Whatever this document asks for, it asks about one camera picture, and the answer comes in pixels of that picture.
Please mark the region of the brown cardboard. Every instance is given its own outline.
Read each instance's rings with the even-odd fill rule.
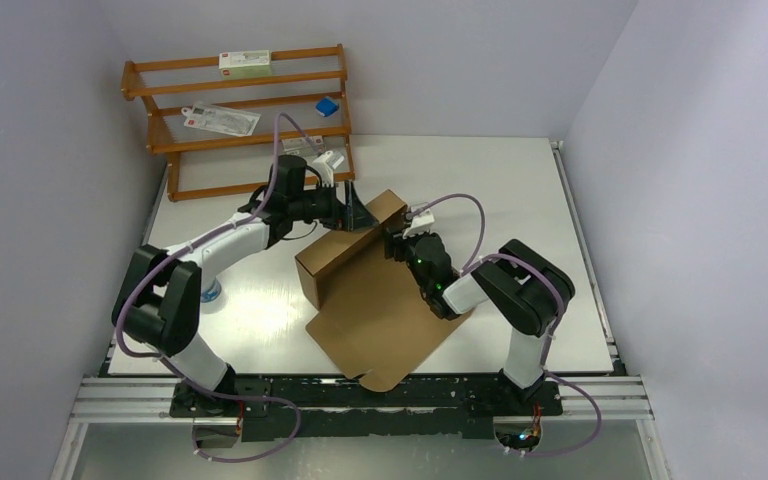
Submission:
[[[389,190],[367,207],[383,225],[406,209]],[[398,385],[470,315],[431,313],[407,266],[384,259],[383,225],[329,232],[296,256],[302,290],[319,309],[308,333],[346,377],[376,392]]]

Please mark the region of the white box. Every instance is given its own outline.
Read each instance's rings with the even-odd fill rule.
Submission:
[[[269,50],[221,53],[219,75],[223,80],[272,75],[272,54]]]
[[[284,154],[309,157],[311,155],[319,155],[321,152],[325,151],[325,139],[322,138],[322,135],[313,135],[310,139],[313,140],[314,145],[317,146],[316,150],[310,148],[310,145],[308,145],[305,139],[301,137],[281,140],[281,144],[284,147]]]

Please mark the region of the white wall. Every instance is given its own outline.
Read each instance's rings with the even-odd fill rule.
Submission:
[[[678,479],[768,479],[768,0],[641,0],[566,138]]]
[[[159,180],[125,59],[95,1],[0,1],[0,479],[50,475]]]
[[[637,3],[102,2],[135,61],[343,43],[355,133],[552,138],[566,133]]]

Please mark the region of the table surface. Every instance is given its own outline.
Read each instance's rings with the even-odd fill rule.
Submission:
[[[611,358],[563,185],[546,139],[484,137],[353,136],[356,187],[364,201],[386,189],[408,204],[463,192],[476,196],[487,215],[481,254],[518,238],[565,271],[576,286],[547,367],[555,372],[609,372]],[[265,179],[271,147],[257,157],[233,150],[208,152],[182,162],[181,189]],[[230,217],[248,195],[169,202],[162,196],[149,243],[165,247],[191,239]],[[434,208],[434,229],[455,265],[478,238],[475,206],[462,199]],[[289,236],[302,235],[299,222]],[[325,233],[279,242],[219,275],[223,292],[202,305],[199,331],[238,373],[338,374],[305,331],[316,314],[299,285],[293,256]],[[416,370],[417,373],[495,372],[505,362],[511,327],[490,302],[476,308]],[[136,350],[145,350],[134,344]],[[132,359],[115,349],[111,375],[165,375],[159,363]]]

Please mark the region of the black mounting plate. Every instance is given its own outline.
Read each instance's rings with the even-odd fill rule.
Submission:
[[[179,388],[184,387],[176,386],[176,393]],[[556,383],[544,382],[521,403],[515,392],[499,382],[498,374],[414,374],[386,393],[371,392],[357,381],[336,376],[240,375],[237,388],[243,394],[287,398],[305,409],[299,437],[461,434],[463,438],[492,439],[494,416],[531,416],[535,402],[540,403],[543,416],[563,413]],[[175,418],[235,417],[239,409],[233,402],[229,404],[222,414],[210,415],[191,411],[191,405],[173,399],[169,414]],[[253,412],[245,412],[242,441],[284,438],[295,425],[295,412],[283,405],[270,408],[249,402],[246,406]]]

